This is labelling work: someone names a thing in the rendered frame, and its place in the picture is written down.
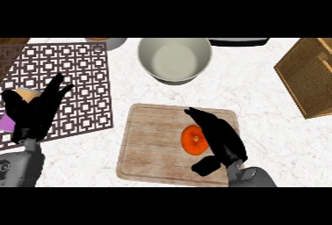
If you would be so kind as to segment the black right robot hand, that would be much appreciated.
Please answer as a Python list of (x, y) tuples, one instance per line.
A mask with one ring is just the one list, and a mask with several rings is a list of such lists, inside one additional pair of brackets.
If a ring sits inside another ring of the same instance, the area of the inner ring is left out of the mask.
[(230, 167), (236, 162), (247, 160), (246, 149), (240, 137), (228, 122), (212, 113), (188, 107), (184, 113), (202, 129), (212, 155), (205, 156), (193, 165), (191, 170), (205, 177), (221, 165)]

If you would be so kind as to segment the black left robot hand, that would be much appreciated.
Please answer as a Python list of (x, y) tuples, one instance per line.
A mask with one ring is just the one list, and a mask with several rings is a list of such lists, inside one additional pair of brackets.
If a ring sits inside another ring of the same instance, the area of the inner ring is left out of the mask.
[(57, 73), (41, 95), (33, 97), (29, 102), (22, 99), (14, 91), (4, 90), (1, 92), (5, 103), (5, 115), (16, 123), (11, 135), (14, 144), (19, 144), (25, 139), (35, 139), (39, 142), (45, 138), (60, 101), (73, 87), (69, 84), (60, 89), (58, 85), (61, 82), (63, 75)]

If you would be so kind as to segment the orange squash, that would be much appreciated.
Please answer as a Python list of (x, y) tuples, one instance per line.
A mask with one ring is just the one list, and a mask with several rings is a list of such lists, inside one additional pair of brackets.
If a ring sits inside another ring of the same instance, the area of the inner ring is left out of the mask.
[(202, 129), (196, 125), (190, 125), (184, 128), (179, 141), (184, 151), (191, 156), (200, 155), (209, 147), (205, 136), (202, 134)]

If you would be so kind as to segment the pale wooden cutting board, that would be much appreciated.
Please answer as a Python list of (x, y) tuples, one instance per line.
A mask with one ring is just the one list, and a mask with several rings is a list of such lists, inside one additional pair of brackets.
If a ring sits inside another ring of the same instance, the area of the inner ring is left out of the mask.
[(184, 106), (132, 104), (129, 107), (122, 146), (116, 164), (120, 179), (171, 185), (228, 186), (224, 166), (205, 177), (190, 166), (210, 150), (191, 156), (181, 148), (181, 132), (194, 125)]

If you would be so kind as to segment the pale grey round basket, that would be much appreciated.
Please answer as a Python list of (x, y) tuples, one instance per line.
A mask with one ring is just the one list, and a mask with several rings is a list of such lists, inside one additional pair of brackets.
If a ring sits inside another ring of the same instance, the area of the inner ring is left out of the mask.
[(137, 58), (147, 74), (168, 85), (188, 83), (209, 65), (206, 38), (141, 38)]

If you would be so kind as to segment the brown patterned placemat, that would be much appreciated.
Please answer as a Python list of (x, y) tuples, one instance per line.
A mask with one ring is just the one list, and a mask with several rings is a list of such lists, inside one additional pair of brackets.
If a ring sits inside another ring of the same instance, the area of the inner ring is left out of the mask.
[[(100, 42), (0, 44), (0, 93), (20, 87), (42, 91), (56, 74), (66, 93), (45, 141), (112, 127), (106, 45)], [(0, 97), (0, 116), (5, 112)]]

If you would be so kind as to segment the brown wicker box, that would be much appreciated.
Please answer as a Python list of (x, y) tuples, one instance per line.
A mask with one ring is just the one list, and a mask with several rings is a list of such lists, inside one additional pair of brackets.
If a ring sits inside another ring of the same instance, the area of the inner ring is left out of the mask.
[(272, 68), (303, 118), (332, 114), (332, 38), (300, 38)]

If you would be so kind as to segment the grey cup with orange content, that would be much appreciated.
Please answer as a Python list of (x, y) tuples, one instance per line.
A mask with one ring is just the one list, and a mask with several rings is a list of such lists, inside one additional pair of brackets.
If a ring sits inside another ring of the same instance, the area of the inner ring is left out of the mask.
[(106, 50), (110, 51), (118, 48), (123, 42), (126, 41), (125, 38), (87, 38), (88, 42), (100, 42), (106, 44)]

